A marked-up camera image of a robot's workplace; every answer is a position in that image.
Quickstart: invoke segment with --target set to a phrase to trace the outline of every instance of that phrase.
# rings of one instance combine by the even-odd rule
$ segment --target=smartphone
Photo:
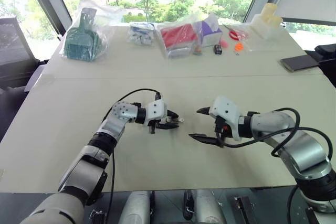
[[[281,64],[290,72],[317,67],[319,64],[310,55],[301,55],[280,60]]]

